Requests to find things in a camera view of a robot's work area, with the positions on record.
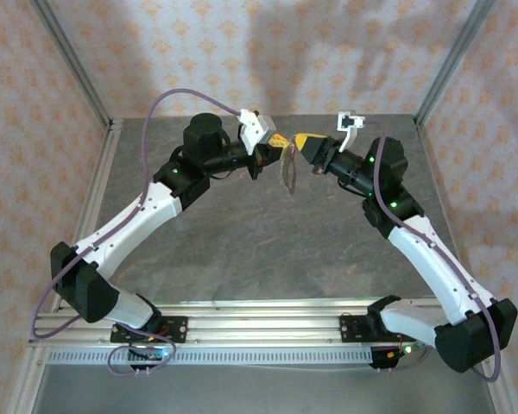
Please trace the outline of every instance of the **wall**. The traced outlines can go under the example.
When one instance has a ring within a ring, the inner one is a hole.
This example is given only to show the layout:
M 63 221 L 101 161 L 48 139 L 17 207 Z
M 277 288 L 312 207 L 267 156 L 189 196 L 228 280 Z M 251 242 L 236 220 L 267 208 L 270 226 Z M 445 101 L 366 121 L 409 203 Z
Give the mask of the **wall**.
M 51 0 L 114 117 L 195 88 L 271 115 L 415 113 L 474 0 Z M 157 116 L 212 110 L 177 96 Z
M 496 2 L 426 131 L 461 259 L 518 307 L 518 0 Z M 518 387 L 518 322 L 506 353 Z
M 0 0 L 0 413 L 104 131 L 26 0 Z

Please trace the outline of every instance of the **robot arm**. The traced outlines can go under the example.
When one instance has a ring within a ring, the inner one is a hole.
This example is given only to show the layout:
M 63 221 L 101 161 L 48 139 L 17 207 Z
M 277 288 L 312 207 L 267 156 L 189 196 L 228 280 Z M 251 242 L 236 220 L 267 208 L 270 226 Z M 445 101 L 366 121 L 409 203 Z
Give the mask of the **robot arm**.
M 364 195 L 363 210 L 370 224 L 407 257 L 443 308 L 441 314 L 421 310 L 396 296 L 383 298 L 369 307 L 367 318 L 373 333 L 394 332 L 423 341 L 435 347 L 449 367 L 462 373 L 494 354 L 490 328 L 479 304 L 491 315 L 501 349 L 509 343 L 517 310 L 507 298 L 494 299 L 439 239 L 423 209 L 401 184 L 407 159 L 402 145 L 392 138 L 387 139 L 380 160 L 382 199 L 409 229 L 426 235 L 430 244 L 397 225 L 383 211 L 374 195 L 374 162 L 379 141 L 372 143 L 363 159 L 347 149 L 340 152 L 341 143 L 331 137 L 296 136 L 298 149 L 314 165 L 314 173 L 332 173 L 338 177 L 340 186 L 351 185 Z M 442 254 L 452 261 L 475 293 L 464 285 Z
M 184 131 L 184 145 L 154 175 L 146 199 L 136 198 L 104 227 L 78 241 L 72 248 L 64 242 L 50 254 L 54 277 L 77 254 L 91 248 L 56 285 L 55 290 L 87 322 L 108 319 L 131 328 L 157 332 L 161 313 L 146 298 L 123 291 L 107 279 L 124 258 L 166 221 L 178 216 L 209 189 L 210 177 L 247 167 L 257 179 L 264 166 L 280 158 L 281 149 L 267 142 L 274 124 L 267 116 L 242 110 L 243 131 L 230 142 L 221 120 L 213 114 L 195 116 Z M 136 215 L 128 220 L 138 208 Z M 98 240 L 123 225 L 106 242 Z

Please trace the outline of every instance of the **patterned wallpaper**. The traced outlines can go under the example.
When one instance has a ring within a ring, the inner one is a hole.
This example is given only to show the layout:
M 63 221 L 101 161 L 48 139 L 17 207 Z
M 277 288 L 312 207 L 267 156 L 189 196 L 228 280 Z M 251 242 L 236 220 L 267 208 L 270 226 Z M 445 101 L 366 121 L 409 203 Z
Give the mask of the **patterned wallpaper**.
M 51 0 L 113 117 L 173 87 L 271 115 L 415 113 L 475 0 Z M 212 110 L 177 96 L 157 116 Z
M 0 413 L 104 131 L 26 0 L 0 0 Z
M 426 131 L 461 258 L 518 307 L 518 0 L 495 3 Z M 518 322 L 506 352 L 518 387 Z

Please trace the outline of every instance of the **gray marble surface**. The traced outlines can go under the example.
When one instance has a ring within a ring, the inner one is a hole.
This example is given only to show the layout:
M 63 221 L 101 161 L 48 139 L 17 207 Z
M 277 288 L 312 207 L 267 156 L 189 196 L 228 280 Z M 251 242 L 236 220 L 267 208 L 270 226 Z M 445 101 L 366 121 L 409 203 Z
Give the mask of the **gray marble surface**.
M 409 161 L 404 185 L 417 198 L 441 239 L 451 237 L 426 156 L 411 116 L 374 116 L 401 140 Z M 177 145 L 189 117 L 154 119 L 149 160 L 155 172 Z M 274 118 L 279 132 L 340 137 L 335 116 Z M 100 211 L 114 217 L 142 190 L 142 119 L 125 120 Z M 235 117 L 224 118 L 234 139 Z M 362 129 L 352 151 L 364 156 L 379 136 Z M 333 176 L 315 176 L 299 154 L 297 186 L 290 196 L 279 184 L 278 164 L 257 181 L 247 170 L 212 181 L 212 188 L 183 214 L 157 229 L 117 269 L 111 281 L 157 304 L 187 300 L 364 298 L 390 293 L 431 295 L 414 268 L 370 227 L 361 198 L 342 191 Z

